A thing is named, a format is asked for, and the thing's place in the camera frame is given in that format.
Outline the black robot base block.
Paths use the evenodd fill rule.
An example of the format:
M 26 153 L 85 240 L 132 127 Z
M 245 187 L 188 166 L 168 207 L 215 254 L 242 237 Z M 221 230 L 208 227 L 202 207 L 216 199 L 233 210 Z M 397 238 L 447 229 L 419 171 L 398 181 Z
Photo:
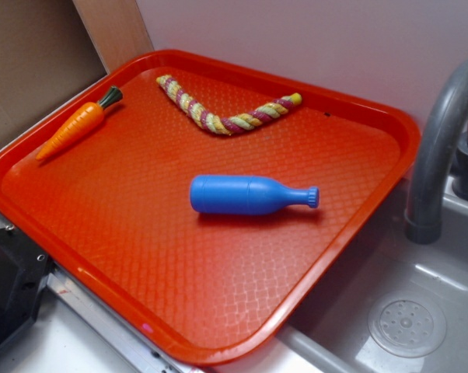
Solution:
M 36 321 L 52 259 L 14 225 L 0 228 L 0 352 Z

